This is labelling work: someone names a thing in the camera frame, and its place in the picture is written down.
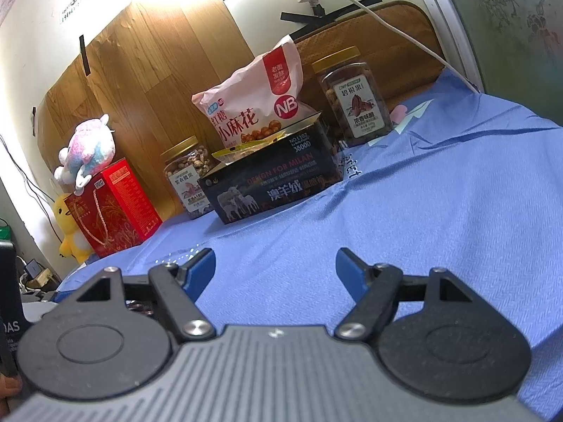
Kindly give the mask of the person left hand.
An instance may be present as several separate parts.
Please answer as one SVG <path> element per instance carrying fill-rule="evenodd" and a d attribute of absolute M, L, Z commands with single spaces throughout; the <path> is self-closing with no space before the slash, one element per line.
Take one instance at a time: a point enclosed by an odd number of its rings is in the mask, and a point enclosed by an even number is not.
<path fill-rule="evenodd" d="M 22 391 L 22 381 L 19 375 L 0 375 L 0 400 L 17 396 Z"/>

